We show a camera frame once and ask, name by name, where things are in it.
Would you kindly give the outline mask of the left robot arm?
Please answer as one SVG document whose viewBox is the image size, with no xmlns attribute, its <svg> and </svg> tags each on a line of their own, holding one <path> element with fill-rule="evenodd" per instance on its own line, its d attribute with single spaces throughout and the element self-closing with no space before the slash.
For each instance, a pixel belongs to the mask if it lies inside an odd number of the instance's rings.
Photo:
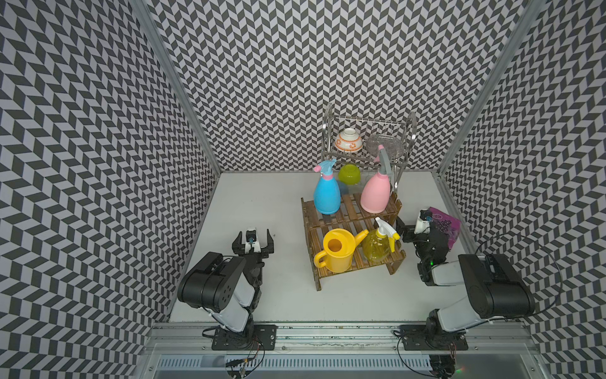
<svg viewBox="0 0 606 379">
<path fill-rule="evenodd" d="M 262 246 L 255 228 L 239 232 L 230 257 L 209 252 L 184 276 L 178 286 L 178 301 L 206 311 L 218 326 L 212 339 L 215 351 L 275 348 L 277 326 L 253 320 L 262 295 L 264 261 L 274 253 L 274 240 L 266 233 Z"/>
</svg>

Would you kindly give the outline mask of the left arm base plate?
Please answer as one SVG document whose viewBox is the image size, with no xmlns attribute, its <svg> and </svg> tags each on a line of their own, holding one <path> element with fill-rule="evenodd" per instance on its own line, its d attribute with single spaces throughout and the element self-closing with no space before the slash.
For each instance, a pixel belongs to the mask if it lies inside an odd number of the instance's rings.
<svg viewBox="0 0 606 379">
<path fill-rule="evenodd" d="M 213 351 L 274 351 L 276 346 L 277 325 L 249 325 L 241 333 L 218 328 L 212 338 Z"/>
</svg>

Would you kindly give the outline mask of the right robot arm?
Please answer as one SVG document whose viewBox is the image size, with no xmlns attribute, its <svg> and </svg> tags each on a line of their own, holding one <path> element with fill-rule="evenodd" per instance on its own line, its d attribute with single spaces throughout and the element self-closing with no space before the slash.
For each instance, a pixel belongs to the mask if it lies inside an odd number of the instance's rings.
<svg viewBox="0 0 606 379">
<path fill-rule="evenodd" d="M 449 237 L 431 216 L 415 226 L 396 220 L 404 243 L 411 243 L 419 258 L 418 274 L 429 287 L 465 287 L 466 294 L 450 306 L 434 309 L 422 329 L 400 327 L 405 349 L 466 350 L 466 331 L 492 321 L 529 317 L 536 302 L 529 287 L 503 254 L 461 254 L 447 260 Z"/>
</svg>

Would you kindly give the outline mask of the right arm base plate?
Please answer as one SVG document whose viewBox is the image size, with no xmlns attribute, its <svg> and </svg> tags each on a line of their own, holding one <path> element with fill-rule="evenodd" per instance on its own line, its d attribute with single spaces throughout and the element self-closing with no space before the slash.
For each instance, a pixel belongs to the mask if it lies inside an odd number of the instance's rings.
<svg viewBox="0 0 606 379">
<path fill-rule="evenodd" d="M 469 350 L 464 333 L 430 333 L 422 325 L 399 325 L 406 351 L 465 352 Z"/>
</svg>

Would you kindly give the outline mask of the blue spray bottle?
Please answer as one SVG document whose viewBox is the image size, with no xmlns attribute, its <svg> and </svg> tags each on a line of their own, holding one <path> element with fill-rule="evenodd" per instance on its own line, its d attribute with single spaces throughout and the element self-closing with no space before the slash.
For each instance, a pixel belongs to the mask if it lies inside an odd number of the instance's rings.
<svg viewBox="0 0 606 379">
<path fill-rule="evenodd" d="M 323 215 L 337 213 L 341 205 L 340 189 L 333 173 L 335 164 L 336 159 L 324 160 L 313 168 L 314 172 L 320 173 L 313 202 L 316 210 Z"/>
</svg>

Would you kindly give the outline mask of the yellow watering can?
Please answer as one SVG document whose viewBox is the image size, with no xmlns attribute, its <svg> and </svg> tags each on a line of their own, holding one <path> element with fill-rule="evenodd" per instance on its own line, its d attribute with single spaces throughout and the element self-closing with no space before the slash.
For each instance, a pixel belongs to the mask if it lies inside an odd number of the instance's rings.
<svg viewBox="0 0 606 379">
<path fill-rule="evenodd" d="M 315 254 L 313 263 L 316 268 L 326 268 L 332 273 L 345 273 L 350 269 L 356 248 L 369 234 L 363 230 L 353 235 L 346 229 L 330 230 L 323 240 L 323 249 Z"/>
</svg>

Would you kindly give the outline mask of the wooden slatted shelf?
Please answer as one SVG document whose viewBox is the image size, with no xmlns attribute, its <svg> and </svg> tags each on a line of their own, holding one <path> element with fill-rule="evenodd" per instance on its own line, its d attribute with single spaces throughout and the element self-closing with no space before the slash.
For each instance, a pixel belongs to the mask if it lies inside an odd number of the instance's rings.
<svg viewBox="0 0 606 379">
<path fill-rule="evenodd" d="M 320 281 L 337 272 L 330 270 L 330 260 L 335 248 L 350 266 L 347 272 L 358 271 L 384 265 L 393 275 L 406 259 L 407 254 L 400 241 L 388 246 L 387 255 L 380 261 L 367 258 L 362 249 L 362 241 L 369 238 L 377 228 L 376 218 L 386 222 L 396 222 L 402 203 L 395 194 L 389 197 L 388 205 L 382 213 L 368 213 L 361 207 L 361 194 L 343 195 L 336 213 L 320 213 L 312 201 L 301 200 L 301 211 L 305 230 L 307 253 L 317 291 L 321 290 Z"/>
</svg>

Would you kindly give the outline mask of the pink spray bottle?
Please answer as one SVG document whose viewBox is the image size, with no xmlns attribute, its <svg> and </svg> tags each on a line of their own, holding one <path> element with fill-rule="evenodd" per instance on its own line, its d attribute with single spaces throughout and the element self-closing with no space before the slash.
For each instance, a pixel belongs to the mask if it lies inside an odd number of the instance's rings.
<svg viewBox="0 0 606 379">
<path fill-rule="evenodd" d="M 361 207 L 372 214 L 382 213 L 391 197 L 391 161 L 384 145 L 378 146 L 377 161 L 380 168 L 366 183 L 361 193 Z"/>
</svg>

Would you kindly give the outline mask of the yellow spray bottle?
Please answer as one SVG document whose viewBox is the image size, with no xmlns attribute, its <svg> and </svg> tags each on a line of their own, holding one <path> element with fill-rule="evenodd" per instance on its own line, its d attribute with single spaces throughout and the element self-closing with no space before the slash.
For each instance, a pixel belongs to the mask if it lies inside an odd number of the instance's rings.
<svg viewBox="0 0 606 379">
<path fill-rule="evenodd" d="M 376 217 L 377 228 L 369 232 L 362 241 L 362 251 L 367 260 L 381 262 L 395 252 L 395 242 L 400 235 L 387 221 Z"/>
</svg>

